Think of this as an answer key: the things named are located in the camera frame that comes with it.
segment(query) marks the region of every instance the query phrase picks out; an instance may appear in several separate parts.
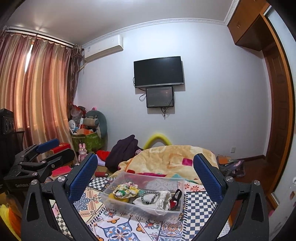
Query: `beige blanket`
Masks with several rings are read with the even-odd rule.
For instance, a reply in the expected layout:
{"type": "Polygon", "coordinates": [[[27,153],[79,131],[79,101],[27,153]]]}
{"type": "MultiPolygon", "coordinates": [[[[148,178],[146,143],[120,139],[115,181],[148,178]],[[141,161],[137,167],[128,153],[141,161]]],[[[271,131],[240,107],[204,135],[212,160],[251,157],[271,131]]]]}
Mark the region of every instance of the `beige blanket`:
{"type": "Polygon", "coordinates": [[[218,167],[215,155],[209,150],[189,145],[170,145],[146,149],[134,158],[121,162],[119,164],[120,170],[111,177],[117,177],[121,172],[133,170],[135,173],[152,172],[166,174],[166,177],[179,174],[181,177],[201,184],[193,166],[182,165],[183,158],[192,160],[198,153],[202,153],[212,166],[218,167]]]}

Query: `blue gripper pad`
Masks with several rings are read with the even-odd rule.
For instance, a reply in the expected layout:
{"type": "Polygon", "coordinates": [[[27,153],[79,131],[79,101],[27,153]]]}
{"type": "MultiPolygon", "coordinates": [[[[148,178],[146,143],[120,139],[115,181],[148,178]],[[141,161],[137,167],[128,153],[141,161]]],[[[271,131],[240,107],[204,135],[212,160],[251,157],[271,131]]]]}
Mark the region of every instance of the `blue gripper pad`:
{"type": "Polygon", "coordinates": [[[36,152],[39,154],[42,154],[44,152],[47,152],[55,147],[59,146],[59,140],[58,139],[53,139],[50,141],[47,141],[43,144],[40,144],[37,149],[36,152]]]}
{"type": "Polygon", "coordinates": [[[213,167],[203,154],[194,156],[193,168],[204,185],[210,199],[218,204],[221,203],[226,190],[222,173],[216,167],[213,167]]]}
{"type": "Polygon", "coordinates": [[[98,158],[89,153],[79,166],[76,166],[67,176],[66,192],[71,203],[80,200],[86,186],[98,166],[98,158]]]}

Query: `yellow foam arch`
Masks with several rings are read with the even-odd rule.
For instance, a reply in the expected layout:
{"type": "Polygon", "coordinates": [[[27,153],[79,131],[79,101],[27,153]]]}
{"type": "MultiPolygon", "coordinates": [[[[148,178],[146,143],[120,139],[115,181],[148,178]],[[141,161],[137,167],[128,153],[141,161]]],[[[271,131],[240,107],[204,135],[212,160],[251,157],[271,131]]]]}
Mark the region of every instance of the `yellow foam arch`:
{"type": "Polygon", "coordinates": [[[156,134],[153,134],[149,139],[148,141],[145,143],[143,149],[148,149],[150,148],[152,142],[156,139],[161,139],[162,142],[166,145],[166,146],[169,146],[171,145],[172,143],[170,142],[170,140],[163,134],[160,134],[160,133],[156,133],[156,134]]]}

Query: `silver screw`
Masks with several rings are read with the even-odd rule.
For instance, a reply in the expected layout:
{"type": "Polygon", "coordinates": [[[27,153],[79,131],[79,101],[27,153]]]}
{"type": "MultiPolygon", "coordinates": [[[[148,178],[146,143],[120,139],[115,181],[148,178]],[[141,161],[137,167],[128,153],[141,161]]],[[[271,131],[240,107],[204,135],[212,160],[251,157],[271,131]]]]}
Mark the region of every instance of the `silver screw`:
{"type": "Polygon", "coordinates": [[[65,179],[66,179],[66,177],[65,176],[60,176],[60,177],[58,177],[58,182],[63,182],[63,181],[65,181],[65,179]]]}
{"type": "Polygon", "coordinates": [[[260,182],[259,182],[258,180],[255,180],[255,181],[254,181],[254,184],[255,184],[256,186],[260,186],[260,182]]]}
{"type": "Polygon", "coordinates": [[[34,179],[34,180],[31,181],[31,185],[34,186],[34,185],[36,185],[36,184],[37,184],[37,180],[36,180],[36,179],[34,179]]]}
{"type": "Polygon", "coordinates": [[[231,177],[231,176],[227,176],[225,179],[229,183],[233,182],[233,177],[231,177]]]}

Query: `white ceiling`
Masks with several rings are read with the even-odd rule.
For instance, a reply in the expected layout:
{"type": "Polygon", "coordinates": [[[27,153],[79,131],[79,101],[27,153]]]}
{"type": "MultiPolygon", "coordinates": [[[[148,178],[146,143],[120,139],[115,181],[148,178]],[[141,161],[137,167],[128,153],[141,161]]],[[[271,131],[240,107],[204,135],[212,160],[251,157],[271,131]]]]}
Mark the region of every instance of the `white ceiling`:
{"type": "Polygon", "coordinates": [[[232,0],[26,0],[7,25],[85,44],[112,31],[153,20],[204,18],[224,24],[233,8],[231,3],[232,0]]]}

